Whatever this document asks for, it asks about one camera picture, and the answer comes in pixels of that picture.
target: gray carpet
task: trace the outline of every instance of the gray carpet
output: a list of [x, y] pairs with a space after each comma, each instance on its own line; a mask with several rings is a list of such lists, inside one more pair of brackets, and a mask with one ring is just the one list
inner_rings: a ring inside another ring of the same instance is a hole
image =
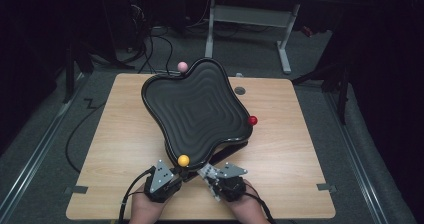
[[[156, 34], [172, 43], [172, 56], [169, 69], [176, 70], [179, 61], [188, 63], [202, 57], [205, 48], [205, 33], [195, 29], [181, 35], [172, 30], [157, 29]], [[287, 46], [288, 57], [292, 65], [292, 74], [282, 73], [274, 41], [280, 30], [267, 29], [260, 34], [253, 32], [221, 31], [217, 35], [231, 35], [231, 38], [216, 37], [214, 58], [223, 64], [229, 76], [242, 73], [247, 77], [294, 79], [312, 71], [331, 37], [331, 33], [322, 33], [306, 37], [300, 32], [291, 35]], [[171, 51], [171, 46], [163, 39], [154, 37], [153, 55], [149, 63], [153, 69], [163, 70]], [[128, 57], [128, 53], [118, 51], [119, 58]], [[136, 70], [145, 58], [132, 63]], [[94, 73], [88, 78], [59, 127], [53, 145], [46, 154], [24, 195], [10, 216], [8, 223], [75, 223], [66, 218], [65, 212], [70, 195], [65, 194], [67, 187], [75, 185], [78, 174], [66, 160], [65, 149], [73, 130], [93, 109], [104, 103], [110, 92], [114, 77], [123, 70], [110, 66], [96, 65]], [[149, 67], [143, 70], [150, 72]], [[12, 146], [0, 159], [0, 199], [4, 200], [20, 171], [25, 166], [38, 142], [48, 128], [53, 117], [60, 110], [64, 98], [64, 75], [58, 80], [59, 87], [33, 113], [31, 120], [22, 129]], [[355, 176], [338, 121], [332, 115], [333, 110], [326, 101], [326, 95], [319, 88], [319, 81], [309, 81], [296, 86], [302, 112], [304, 114], [315, 150], [318, 155], [327, 183], [335, 185], [336, 192], [331, 194], [336, 216], [330, 220], [295, 220], [296, 223], [374, 223], [366, 199]], [[94, 111], [75, 131], [69, 142], [69, 157], [77, 168], [81, 168], [100, 119], [102, 108]], [[415, 223], [408, 207], [384, 166], [372, 139], [369, 136], [361, 114], [355, 103], [353, 91], [349, 90], [349, 102], [346, 109], [347, 126], [364, 168], [369, 174], [381, 201], [389, 223]], [[81, 223], [110, 223], [106, 221], [81, 221]]]

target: hand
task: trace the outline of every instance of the hand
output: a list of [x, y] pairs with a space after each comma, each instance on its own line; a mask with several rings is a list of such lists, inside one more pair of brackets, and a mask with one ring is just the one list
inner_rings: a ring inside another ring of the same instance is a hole
[[[246, 193], [259, 197], [258, 193], [251, 187], [252, 184], [246, 179], [243, 181], [246, 183]], [[269, 224], [262, 211], [261, 205], [256, 199], [243, 195], [238, 201], [227, 202], [223, 198], [222, 200], [231, 209], [239, 222], [243, 224]]]
[[155, 223], [162, 214], [166, 204], [171, 199], [168, 198], [165, 203], [152, 202], [144, 193], [141, 193], [143, 191], [144, 184], [135, 191], [140, 193], [135, 193], [132, 195], [130, 224]]

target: yellow ball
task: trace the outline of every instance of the yellow ball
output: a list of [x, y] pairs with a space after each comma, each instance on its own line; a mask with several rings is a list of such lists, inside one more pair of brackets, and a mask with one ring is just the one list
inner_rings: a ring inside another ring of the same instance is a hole
[[181, 155], [178, 157], [178, 165], [181, 167], [186, 167], [190, 163], [190, 158], [187, 155]]

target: black tray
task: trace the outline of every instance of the black tray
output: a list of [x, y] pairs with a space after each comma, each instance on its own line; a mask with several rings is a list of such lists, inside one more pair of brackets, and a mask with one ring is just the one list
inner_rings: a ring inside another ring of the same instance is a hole
[[[189, 172], [231, 155], [252, 134], [249, 113], [213, 59], [196, 61], [180, 76], [155, 75], [144, 83], [141, 95], [163, 132], [168, 157], [178, 166], [178, 157], [187, 155]], [[224, 148], [214, 153], [219, 146]]]

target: pink ball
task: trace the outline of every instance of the pink ball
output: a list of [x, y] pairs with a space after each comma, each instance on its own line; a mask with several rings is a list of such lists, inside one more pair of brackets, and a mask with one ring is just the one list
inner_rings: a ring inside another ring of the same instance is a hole
[[186, 73], [188, 71], [188, 65], [185, 62], [178, 63], [178, 71], [181, 73]]

